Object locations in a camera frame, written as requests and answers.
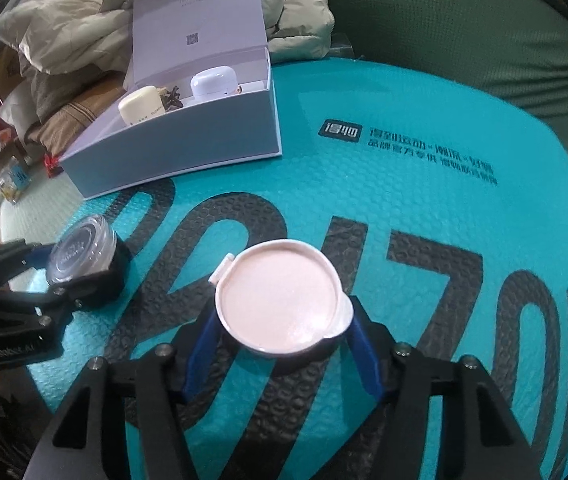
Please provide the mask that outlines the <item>lavender open gift box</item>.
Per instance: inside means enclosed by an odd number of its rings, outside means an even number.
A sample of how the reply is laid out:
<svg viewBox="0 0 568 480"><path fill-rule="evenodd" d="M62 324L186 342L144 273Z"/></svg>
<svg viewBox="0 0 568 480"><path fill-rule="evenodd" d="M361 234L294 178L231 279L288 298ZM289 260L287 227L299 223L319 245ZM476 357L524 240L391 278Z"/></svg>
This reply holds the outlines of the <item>lavender open gift box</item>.
<svg viewBox="0 0 568 480"><path fill-rule="evenodd" d="M199 102L191 79L231 66L239 90ZM60 159L85 198L282 153L261 0L133 0L127 94L180 88L184 104L134 126L109 106Z"/></svg>

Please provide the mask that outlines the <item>pink shallow tray lid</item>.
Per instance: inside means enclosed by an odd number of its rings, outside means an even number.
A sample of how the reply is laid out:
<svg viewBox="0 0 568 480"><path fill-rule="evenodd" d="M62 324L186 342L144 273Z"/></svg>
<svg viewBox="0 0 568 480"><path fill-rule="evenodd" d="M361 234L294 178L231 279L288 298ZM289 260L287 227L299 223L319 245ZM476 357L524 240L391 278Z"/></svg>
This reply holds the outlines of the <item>pink shallow tray lid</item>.
<svg viewBox="0 0 568 480"><path fill-rule="evenodd" d="M300 240L270 240L226 255L209 278L218 318L263 356L297 356L351 325L353 304L336 268Z"/></svg>

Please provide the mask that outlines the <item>red wrapper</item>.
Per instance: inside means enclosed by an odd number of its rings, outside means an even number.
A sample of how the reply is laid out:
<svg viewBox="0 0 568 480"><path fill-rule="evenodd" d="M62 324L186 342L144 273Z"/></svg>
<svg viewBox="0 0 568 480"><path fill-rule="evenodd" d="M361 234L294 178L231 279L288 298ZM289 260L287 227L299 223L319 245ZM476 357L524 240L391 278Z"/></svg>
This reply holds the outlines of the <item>red wrapper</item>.
<svg viewBox="0 0 568 480"><path fill-rule="evenodd" d="M44 155L43 166L49 179L53 179L64 172L62 166L60 166L60 158L52 154Z"/></svg>

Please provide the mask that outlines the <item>grey knit garment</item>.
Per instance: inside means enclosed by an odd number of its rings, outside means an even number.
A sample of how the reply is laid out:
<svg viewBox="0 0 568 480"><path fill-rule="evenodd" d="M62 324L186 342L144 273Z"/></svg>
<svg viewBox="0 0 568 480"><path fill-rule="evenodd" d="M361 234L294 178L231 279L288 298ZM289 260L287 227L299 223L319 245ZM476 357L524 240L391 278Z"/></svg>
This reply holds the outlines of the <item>grey knit garment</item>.
<svg viewBox="0 0 568 480"><path fill-rule="evenodd" d="M35 70L28 80L40 122L46 122L57 110L109 75L94 64L68 74L48 75Z"/></svg>

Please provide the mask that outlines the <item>dark brown hair claw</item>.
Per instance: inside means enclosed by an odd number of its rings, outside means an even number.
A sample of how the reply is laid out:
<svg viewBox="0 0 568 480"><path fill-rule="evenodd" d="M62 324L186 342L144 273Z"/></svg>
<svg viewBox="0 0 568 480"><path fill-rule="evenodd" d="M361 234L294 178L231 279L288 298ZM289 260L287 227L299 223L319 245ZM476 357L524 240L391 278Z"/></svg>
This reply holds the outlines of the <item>dark brown hair claw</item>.
<svg viewBox="0 0 568 480"><path fill-rule="evenodd" d="M160 88L158 92L166 112L180 110L180 108L184 107L181 100L180 88L178 86L173 86L172 88Z"/></svg>

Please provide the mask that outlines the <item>small glass jar blue label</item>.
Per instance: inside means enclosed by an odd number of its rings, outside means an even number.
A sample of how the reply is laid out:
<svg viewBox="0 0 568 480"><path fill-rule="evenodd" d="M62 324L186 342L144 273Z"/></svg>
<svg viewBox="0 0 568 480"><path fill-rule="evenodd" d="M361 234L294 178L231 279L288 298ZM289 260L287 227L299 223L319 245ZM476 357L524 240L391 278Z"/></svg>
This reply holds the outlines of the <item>small glass jar blue label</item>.
<svg viewBox="0 0 568 480"><path fill-rule="evenodd" d="M0 171L0 193L4 200L12 204L19 201L30 182L27 170L15 156Z"/></svg>

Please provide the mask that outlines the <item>beige puffer jacket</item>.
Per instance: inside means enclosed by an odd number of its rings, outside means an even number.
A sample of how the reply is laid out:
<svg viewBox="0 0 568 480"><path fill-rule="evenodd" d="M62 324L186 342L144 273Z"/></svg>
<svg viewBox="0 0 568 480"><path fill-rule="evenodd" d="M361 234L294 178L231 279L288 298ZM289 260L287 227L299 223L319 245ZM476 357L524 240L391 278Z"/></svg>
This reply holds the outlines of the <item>beige puffer jacket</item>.
<svg viewBox="0 0 568 480"><path fill-rule="evenodd" d="M0 15L0 41L45 75L89 65L122 72L132 50L132 0L17 0ZM261 0L274 62L323 58L335 19L328 0Z"/></svg>

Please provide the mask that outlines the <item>dark clear-lid small jar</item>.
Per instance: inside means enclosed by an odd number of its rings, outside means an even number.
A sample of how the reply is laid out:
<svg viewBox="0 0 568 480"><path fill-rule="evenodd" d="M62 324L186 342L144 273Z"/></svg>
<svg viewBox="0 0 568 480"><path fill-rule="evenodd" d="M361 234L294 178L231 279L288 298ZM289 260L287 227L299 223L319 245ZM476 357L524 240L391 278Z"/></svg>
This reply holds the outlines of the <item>dark clear-lid small jar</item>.
<svg viewBox="0 0 568 480"><path fill-rule="evenodd" d="M118 236L100 214L76 222L60 237L46 265L51 286L107 270L115 257Z"/></svg>

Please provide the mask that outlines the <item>cream cylindrical jar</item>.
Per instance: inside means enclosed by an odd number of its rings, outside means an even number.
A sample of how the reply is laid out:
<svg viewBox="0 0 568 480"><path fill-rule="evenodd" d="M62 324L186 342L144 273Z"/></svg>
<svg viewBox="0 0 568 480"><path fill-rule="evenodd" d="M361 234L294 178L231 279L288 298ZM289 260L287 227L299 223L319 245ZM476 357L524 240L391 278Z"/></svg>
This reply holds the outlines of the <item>cream cylindrical jar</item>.
<svg viewBox="0 0 568 480"><path fill-rule="evenodd" d="M165 115L165 105L155 86L146 86L127 94L119 101L118 110L127 126Z"/></svg>

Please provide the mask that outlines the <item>green textured cushion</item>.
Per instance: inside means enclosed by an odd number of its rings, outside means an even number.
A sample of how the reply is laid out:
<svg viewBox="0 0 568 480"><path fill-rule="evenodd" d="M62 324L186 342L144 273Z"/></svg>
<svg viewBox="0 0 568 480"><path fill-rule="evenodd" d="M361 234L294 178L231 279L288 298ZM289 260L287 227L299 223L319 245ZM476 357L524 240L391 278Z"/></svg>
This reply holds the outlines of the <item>green textured cushion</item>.
<svg viewBox="0 0 568 480"><path fill-rule="evenodd" d="M369 61L421 70L512 103L568 150L568 18L543 0L329 0Z"/></svg>

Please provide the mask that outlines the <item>brown striped pillow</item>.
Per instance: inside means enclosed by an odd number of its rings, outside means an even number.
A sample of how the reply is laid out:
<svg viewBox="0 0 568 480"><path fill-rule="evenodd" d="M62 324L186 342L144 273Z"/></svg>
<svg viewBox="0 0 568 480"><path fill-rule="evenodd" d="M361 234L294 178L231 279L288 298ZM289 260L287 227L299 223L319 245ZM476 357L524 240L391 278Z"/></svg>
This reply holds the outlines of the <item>brown striped pillow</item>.
<svg viewBox="0 0 568 480"><path fill-rule="evenodd" d="M43 125L33 126L26 133L26 142L43 146L50 155L63 155L123 95L124 73L110 73L60 107Z"/></svg>

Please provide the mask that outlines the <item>pale blue round jar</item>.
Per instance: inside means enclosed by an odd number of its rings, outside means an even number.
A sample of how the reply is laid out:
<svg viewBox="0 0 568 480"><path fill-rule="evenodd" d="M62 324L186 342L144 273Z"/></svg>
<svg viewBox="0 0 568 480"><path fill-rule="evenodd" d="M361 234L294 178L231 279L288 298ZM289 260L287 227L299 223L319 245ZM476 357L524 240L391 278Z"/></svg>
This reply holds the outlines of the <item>pale blue round jar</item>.
<svg viewBox="0 0 568 480"><path fill-rule="evenodd" d="M239 90L239 83L231 66L215 66L194 75L191 90L196 101L205 102L233 96Z"/></svg>

